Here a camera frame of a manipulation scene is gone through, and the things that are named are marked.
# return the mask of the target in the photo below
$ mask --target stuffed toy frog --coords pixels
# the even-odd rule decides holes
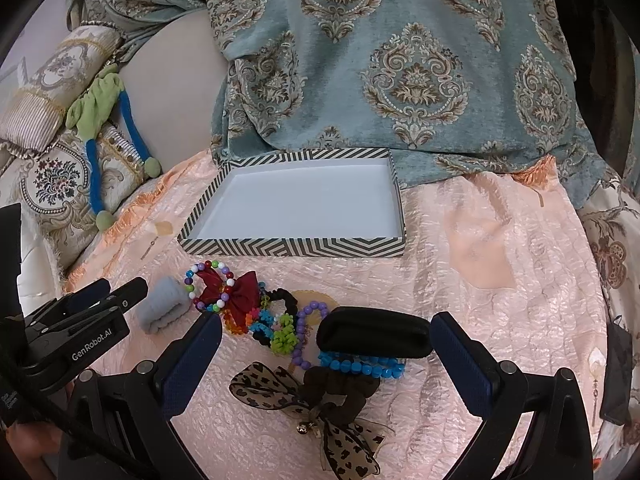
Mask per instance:
[[[89,184],[89,200],[91,209],[96,214],[95,224],[99,231],[104,231],[114,223],[113,215],[104,208],[100,193],[100,165],[95,139],[107,121],[111,110],[118,99],[120,100],[120,110],[124,118],[129,135],[140,158],[145,161],[145,173],[155,178],[162,169],[157,159],[149,155],[148,149],[131,115],[131,104],[129,96],[124,89],[122,79],[117,73],[118,66],[115,63],[105,66],[94,78],[89,88],[78,99],[73,102],[66,113],[66,127],[78,130],[78,137],[86,149],[86,156],[91,165],[91,179]]]

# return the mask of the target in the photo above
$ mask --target beige upholstered surface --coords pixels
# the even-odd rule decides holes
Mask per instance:
[[[226,67],[204,9],[167,25],[120,71],[140,135],[165,171],[209,147],[211,113]]]

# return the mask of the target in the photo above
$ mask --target blue gripper pad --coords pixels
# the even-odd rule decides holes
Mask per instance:
[[[492,382],[472,355],[476,349],[474,345],[480,343],[469,339],[448,312],[433,316],[429,336],[469,413],[487,418],[493,404]]]
[[[177,352],[175,364],[162,384],[162,414],[165,420],[180,415],[187,408],[198,384],[216,354],[222,339],[222,322],[214,313],[201,314],[184,337],[174,341],[164,352]],[[161,363],[164,354],[158,359]]]

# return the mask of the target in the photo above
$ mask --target floral cushion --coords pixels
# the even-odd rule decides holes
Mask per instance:
[[[63,123],[66,110],[119,44],[120,35],[113,28],[76,28],[9,101],[0,120],[0,148],[22,158],[41,155]]]
[[[110,123],[97,139],[102,168],[102,199],[114,212],[144,181],[144,164],[135,148]],[[70,266],[98,232],[89,204],[90,166],[84,144],[63,129],[55,147],[39,160],[16,159],[0,179],[0,203],[21,202],[36,218],[59,253],[62,269]]]

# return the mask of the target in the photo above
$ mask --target red bow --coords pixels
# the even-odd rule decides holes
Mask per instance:
[[[226,280],[223,281],[220,275],[210,267],[199,270],[196,274],[207,285],[200,295],[200,301],[205,305],[216,303],[224,292]],[[246,315],[254,308],[260,307],[260,289],[255,271],[251,270],[236,279],[233,289],[228,294],[229,301],[226,302],[225,308],[231,311],[236,325],[245,326]]]

